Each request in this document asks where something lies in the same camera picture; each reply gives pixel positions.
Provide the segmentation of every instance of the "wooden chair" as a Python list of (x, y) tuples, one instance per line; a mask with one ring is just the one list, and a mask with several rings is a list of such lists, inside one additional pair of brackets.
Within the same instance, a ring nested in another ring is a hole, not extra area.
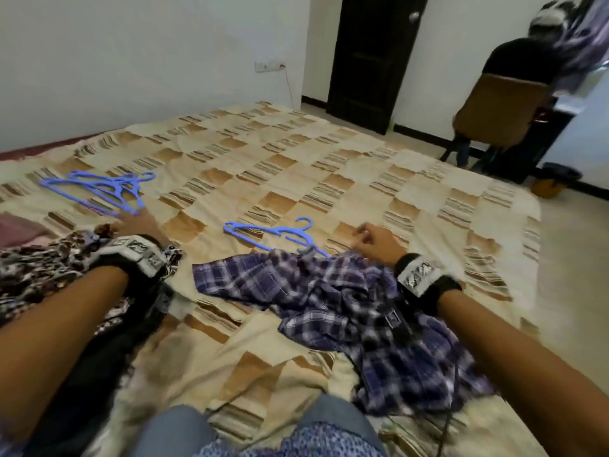
[[(501, 150), (523, 140), (537, 109), (549, 95), (545, 83), (527, 82), (506, 76), (483, 74), (461, 110), (453, 118), (453, 129), (472, 141), (491, 146), (476, 166), (490, 162)], [(440, 157), (445, 162), (455, 150), (450, 146)]]

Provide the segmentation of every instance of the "bed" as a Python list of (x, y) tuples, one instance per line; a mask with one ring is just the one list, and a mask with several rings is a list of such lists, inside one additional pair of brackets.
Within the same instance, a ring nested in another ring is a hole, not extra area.
[[(4, 161), (0, 209), (58, 236), (108, 222), (38, 185), (72, 170), (155, 172), (141, 184), (142, 200), (187, 253), (169, 282), (178, 295), (166, 324), (135, 359), (92, 454), (118, 455), (137, 429), (119, 425), (142, 404), (148, 415), (176, 404), (213, 409), (216, 428), (234, 442), (273, 446), (320, 391), (348, 399), (357, 376), (342, 354), (308, 350), (277, 333), (276, 316), (196, 292), (193, 263), (254, 249), (223, 233), (228, 221), (294, 226), (308, 217), (308, 233), (327, 253), (347, 250), (360, 223), (382, 224), (410, 251), (442, 263), (471, 297), (538, 336), (537, 199), (404, 145), (268, 102), (237, 105)], [(269, 234), (252, 238), (297, 248)]]

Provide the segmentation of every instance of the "dark wooden door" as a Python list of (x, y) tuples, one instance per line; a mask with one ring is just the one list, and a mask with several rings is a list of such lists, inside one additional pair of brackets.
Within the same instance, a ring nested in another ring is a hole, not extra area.
[(427, 0), (343, 0), (327, 112), (384, 135)]

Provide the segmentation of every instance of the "wall socket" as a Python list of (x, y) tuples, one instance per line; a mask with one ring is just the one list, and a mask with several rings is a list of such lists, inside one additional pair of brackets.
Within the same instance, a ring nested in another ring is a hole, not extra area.
[(254, 66), (257, 74), (262, 72), (277, 72), (278, 70), (285, 69), (285, 63), (282, 61), (258, 61), (254, 63)]

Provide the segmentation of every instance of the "blue plastic hanger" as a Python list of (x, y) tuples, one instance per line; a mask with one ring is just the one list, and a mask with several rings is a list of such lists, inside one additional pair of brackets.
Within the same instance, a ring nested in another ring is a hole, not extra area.
[[(40, 182), (41, 186), (50, 189), (51, 191), (59, 194), (66, 199), (73, 200), (80, 203), (84, 207), (92, 209), (102, 215), (117, 216), (118, 213), (112, 210), (107, 210), (97, 205), (93, 205), (91, 202), (79, 199), (73, 195), (63, 192), (62, 190), (55, 187), (56, 184), (75, 184), (85, 188), (90, 193), (101, 197), (103, 200), (108, 202), (115, 207), (126, 211), (127, 213), (136, 213), (140, 208), (144, 207), (144, 202), (140, 197), (140, 183), (144, 181), (150, 181), (156, 178), (156, 175), (152, 172), (146, 172), (142, 176), (134, 174), (127, 174), (123, 176), (100, 176), (93, 173), (84, 172), (80, 170), (72, 171), (68, 174), (67, 179), (63, 178), (45, 178)], [(123, 199), (123, 192), (130, 192), (138, 202), (138, 207), (133, 209), (125, 199)]]
[(320, 253), (321, 255), (325, 256), (326, 258), (330, 257), (328, 253), (324, 252), (323, 250), (320, 250), (319, 247), (315, 245), (313, 238), (305, 232), (306, 230), (310, 229), (311, 226), (313, 226), (313, 221), (311, 220), (311, 218), (301, 216), (300, 218), (296, 218), (296, 221), (297, 222), (298, 221), (308, 221), (309, 223), (302, 228), (289, 228), (286, 226), (276, 226), (274, 228), (265, 228), (263, 226), (256, 226), (255, 224), (244, 224), (244, 223), (238, 223), (236, 221), (229, 221), (226, 224), (224, 224), (224, 232), (226, 234), (230, 234), (234, 237), (240, 238), (241, 240), (247, 242), (248, 244), (254, 245), (255, 247), (262, 248), (263, 250), (266, 250), (267, 252), (270, 252), (272, 250), (272, 248), (269, 248), (266, 245), (259, 244), (258, 242), (254, 241), (253, 239), (246, 237), (243, 234), (240, 234), (238, 232), (238, 230), (255, 229), (255, 230), (268, 232), (269, 234), (272, 234), (273, 236), (278, 236), (278, 237), (281, 237), (282, 234), (293, 234), (297, 238), (300, 238), (302, 240), (299, 240), (297, 238), (290, 237), (287, 235), (285, 236), (285, 238), (296, 244), (304, 245), (307, 248), (315, 247), (317, 253)]

